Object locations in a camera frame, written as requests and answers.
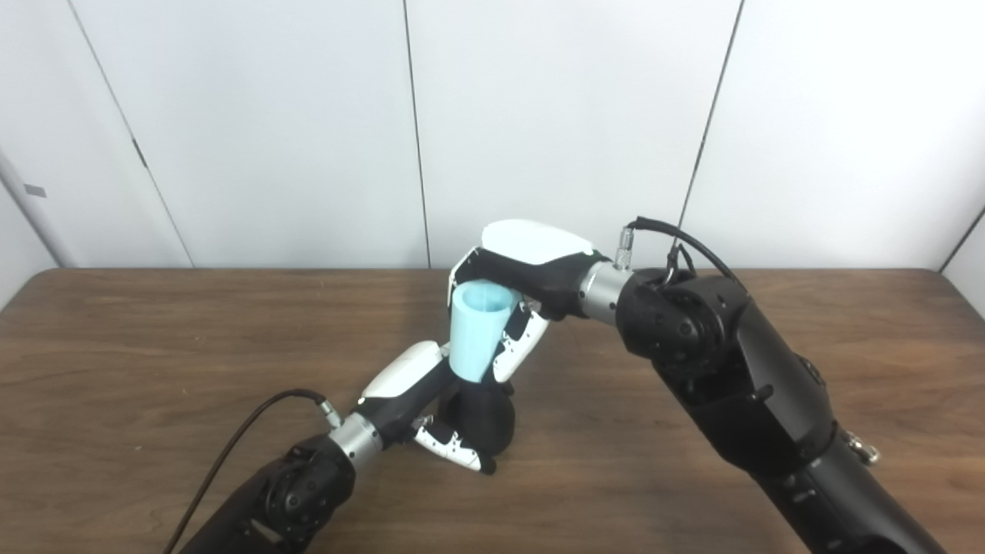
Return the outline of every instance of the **black cable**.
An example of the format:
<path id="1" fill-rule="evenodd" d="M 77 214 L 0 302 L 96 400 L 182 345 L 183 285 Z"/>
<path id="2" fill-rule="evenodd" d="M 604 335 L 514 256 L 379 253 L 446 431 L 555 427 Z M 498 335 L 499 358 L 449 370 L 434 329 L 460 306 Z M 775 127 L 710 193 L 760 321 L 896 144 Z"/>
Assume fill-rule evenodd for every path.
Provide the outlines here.
<path id="1" fill-rule="evenodd" d="M 736 277 L 736 274 L 733 273 L 731 269 L 729 269 L 729 266 L 725 265 L 724 261 L 722 261 L 718 256 L 716 256 L 714 252 L 708 249 L 708 247 L 702 244 L 698 239 L 695 239 L 691 235 L 688 235 L 684 231 L 681 231 L 681 229 L 678 228 L 677 226 L 671 225 L 663 221 L 657 221 L 655 219 L 644 218 L 642 216 L 637 217 L 636 221 L 630 222 L 626 226 L 629 227 L 630 229 L 653 231 L 655 233 L 662 233 L 664 235 L 670 235 L 671 237 L 676 237 L 677 239 L 680 239 L 682 242 L 685 242 L 686 244 L 690 245 L 695 250 L 700 252 L 701 255 L 706 257 L 708 261 L 710 261 L 711 264 L 715 266 L 715 269 L 720 271 L 722 275 L 728 277 L 729 279 L 732 279 L 736 283 L 739 283 L 740 286 L 742 285 L 742 282 L 739 281 L 739 278 Z"/>
<path id="2" fill-rule="evenodd" d="M 253 410 L 253 413 L 246 418 L 246 421 L 239 426 L 239 429 L 236 429 L 236 432 L 232 434 L 229 442 L 226 443 L 226 447 L 223 448 L 223 451 L 219 452 L 219 457 L 217 457 L 216 461 L 212 463 L 212 468 L 209 469 L 209 472 L 205 475 L 205 479 L 202 481 L 202 484 L 199 485 L 198 492 L 195 493 L 195 498 L 191 500 L 191 504 L 189 504 L 188 509 L 185 510 L 184 516 L 182 516 L 181 521 L 178 522 L 178 527 L 174 529 L 174 534 L 171 535 L 171 539 L 167 542 L 167 546 L 164 548 L 163 554 L 171 554 L 171 551 L 174 550 L 174 545 L 178 543 L 178 539 L 181 538 L 181 533 L 184 532 L 185 527 L 188 526 L 188 522 L 191 521 L 192 515 L 195 514 L 195 509 L 198 508 L 199 503 L 202 502 L 202 498 L 205 496 L 205 492 L 209 490 L 209 485 L 212 484 L 212 480 L 215 479 L 216 474 L 219 473 L 219 468 L 223 466 L 223 463 L 226 461 L 226 458 L 229 457 L 232 448 L 236 446 L 236 443 L 239 442 L 239 439 L 241 439 L 243 434 L 246 433 L 249 426 L 253 425 L 253 422 L 255 422 L 257 418 L 260 417 L 260 414 L 266 411 L 267 408 L 291 396 L 310 398 L 315 404 L 321 404 L 325 401 L 324 396 L 313 390 L 308 390 L 306 388 L 293 388 L 291 390 L 278 392 L 268 398 L 266 402 L 257 406 L 257 408 Z"/>
<path id="3" fill-rule="evenodd" d="M 678 244 L 678 252 L 684 255 L 684 261 L 688 263 L 688 271 L 691 275 L 697 277 L 697 270 L 694 269 L 694 260 L 690 258 L 690 252 L 684 248 L 683 244 Z"/>

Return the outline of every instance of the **cable connector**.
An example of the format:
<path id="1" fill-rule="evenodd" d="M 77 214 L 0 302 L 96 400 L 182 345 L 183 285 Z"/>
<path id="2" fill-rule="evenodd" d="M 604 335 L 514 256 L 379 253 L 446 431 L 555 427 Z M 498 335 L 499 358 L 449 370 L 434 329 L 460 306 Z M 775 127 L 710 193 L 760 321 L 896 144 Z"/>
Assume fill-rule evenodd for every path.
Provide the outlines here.
<path id="1" fill-rule="evenodd" d="M 861 461 L 863 465 L 871 467 L 876 465 L 876 463 L 882 459 L 883 455 L 879 452 L 879 449 L 868 443 L 863 443 L 862 439 L 859 439 L 858 435 L 852 433 L 851 431 L 848 431 L 847 429 L 844 431 L 845 443 L 848 444 L 850 450 L 855 452 L 855 455 L 859 457 L 859 461 Z"/>
<path id="2" fill-rule="evenodd" d="M 619 235 L 619 248 L 616 249 L 616 260 L 613 265 L 620 271 L 627 271 L 632 261 L 632 227 L 623 227 Z"/>
<path id="3" fill-rule="evenodd" d="M 342 416 L 339 415 L 339 412 L 332 407 L 332 404 L 328 400 L 318 404 L 318 407 L 321 408 L 322 412 L 324 412 L 325 421 L 328 422 L 328 425 L 331 426 L 332 429 L 342 427 Z"/>

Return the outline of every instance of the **white wall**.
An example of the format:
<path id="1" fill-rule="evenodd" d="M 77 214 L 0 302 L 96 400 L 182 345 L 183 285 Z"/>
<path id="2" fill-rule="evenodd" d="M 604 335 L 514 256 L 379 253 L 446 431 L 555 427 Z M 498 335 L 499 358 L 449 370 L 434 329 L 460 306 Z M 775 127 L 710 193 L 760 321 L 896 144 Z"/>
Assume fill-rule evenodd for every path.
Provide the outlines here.
<path id="1" fill-rule="evenodd" d="M 400 0 L 75 0 L 201 266 L 427 266 Z"/>
<path id="2" fill-rule="evenodd" d="M 66 265 L 188 265 L 66 2 L 0 0 L 0 178 Z"/>
<path id="3" fill-rule="evenodd" d="M 422 0 L 408 37 L 401 0 L 75 0 L 148 173 L 73 4 L 0 0 L 0 174 L 67 265 L 442 267 L 506 217 L 611 251 L 685 209 L 738 3 Z M 985 204 L 985 4 L 744 11 L 685 228 L 938 268 Z"/>
<path id="4" fill-rule="evenodd" d="M 54 260 L 0 183 L 0 309 Z"/>
<path id="5" fill-rule="evenodd" d="M 503 218 L 603 251 L 636 215 L 678 221 L 738 0 L 407 6 L 435 266 Z"/>
<path id="6" fill-rule="evenodd" d="M 985 3 L 746 3 L 685 228 L 735 266 L 939 269 L 985 204 Z"/>
<path id="7" fill-rule="evenodd" d="M 944 275 L 985 316 L 985 223 L 982 221 L 948 263 Z"/>

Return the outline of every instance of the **robotic hand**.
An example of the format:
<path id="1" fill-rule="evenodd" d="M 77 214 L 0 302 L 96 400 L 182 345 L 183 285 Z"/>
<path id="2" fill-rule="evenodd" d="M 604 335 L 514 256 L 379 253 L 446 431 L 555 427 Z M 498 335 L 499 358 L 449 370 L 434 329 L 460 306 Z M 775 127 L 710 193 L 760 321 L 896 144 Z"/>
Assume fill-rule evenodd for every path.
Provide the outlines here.
<path id="1" fill-rule="evenodd" d="M 692 246 L 721 275 L 698 277 L 678 245 L 666 267 L 630 270 L 636 230 Z M 530 299 L 539 313 L 530 311 L 526 324 L 541 333 L 543 321 L 568 315 L 614 326 L 626 350 L 650 360 L 715 450 L 748 472 L 811 552 L 944 554 L 866 469 L 879 453 L 839 426 L 818 370 L 790 350 L 703 244 L 645 218 L 623 228 L 615 262 L 584 239 L 529 221 L 489 225 L 482 244 L 452 270 L 449 299 L 462 283 L 488 279 Z M 689 269 L 678 267 L 680 254 Z M 528 337 L 507 328 L 507 338 L 523 344 Z M 495 364 L 492 376 L 508 378 Z"/>
<path id="2" fill-rule="evenodd" d="M 335 509 L 352 495 L 359 470 L 383 450 L 411 440 L 455 463 L 486 474 L 493 473 L 495 464 L 491 457 L 464 443 L 440 418 L 420 415 L 433 400 L 454 390 L 457 378 L 448 364 L 448 354 L 448 345 L 438 346 L 434 341 L 411 346 L 370 382 L 344 420 L 324 397 L 316 393 L 287 391 L 275 396 L 313 397 L 333 430 L 327 435 L 297 443 L 284 456 L 261 468 L 226 499 L 181 552 L 299 554 L 328 522 Z M 498 375 L 508 377 L 523 357 L 514 355 L 507 360 L 500 356 L 497 359 L 498 367 L 502 369 Z M 468 392 L 456 394 L 456 402 L 452 404 L 457 406 L 455 414 L 465 413 L 462 394 Z M 483 402 L 481 395 L 476 398 Z M 201 500 L 204 488 L 237 436 L 273 400 L 254 412 L 227 445 L 165 554 L 173 549 L 191 512 Z M 508 433 L 508 444 L 508 439 L 512 438 L 511 405 L 508 419 L 503 419 L 503 413 L 496 411 L 497 406 L 488 403 L 468 408 L 471 418 L 468 422 L 479 420 L 499 429 L 501 436 Z"/>

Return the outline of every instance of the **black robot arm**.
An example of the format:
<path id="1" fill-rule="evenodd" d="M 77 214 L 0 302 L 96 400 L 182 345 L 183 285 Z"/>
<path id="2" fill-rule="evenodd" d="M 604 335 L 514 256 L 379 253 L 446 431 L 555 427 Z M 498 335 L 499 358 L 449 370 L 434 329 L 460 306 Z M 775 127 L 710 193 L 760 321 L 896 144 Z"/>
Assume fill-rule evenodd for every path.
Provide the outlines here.
<path id="1" fill-rule="evenodd" d="M 586 250 L 531 263 L 514 259 L 531 257 L 529 241 L 506 241 L 506 233 L 493 235 L 497 229 L 486 229 L 484 246 L 453 270 L 452 283 L 490 279 L 542 302 L 553 319 L 614 325 L 626 350 L 650 360 L 712 447 L 748 472 L 811 552 L 944 554 L 869 473 L 865 465 L 877 453 L 838 425 L 818 370 L 790 350 L 703 244 L 673 225 L 638 218 L 623 229 L 615 262 Z M 629 270 L 637 229 L 686 243 L 721 275 L 679 269 L 679 246 L 667 267 Z M 549 242 L 562 234 L 538 236 Z"/>
<path id="2" fill-rule="evenodd" d="M 338 444 L 326 435 L 311 437 L 240 485 L 181 552 L 303 552 L 349 500 L 355 482 L 356 470 Z"/>

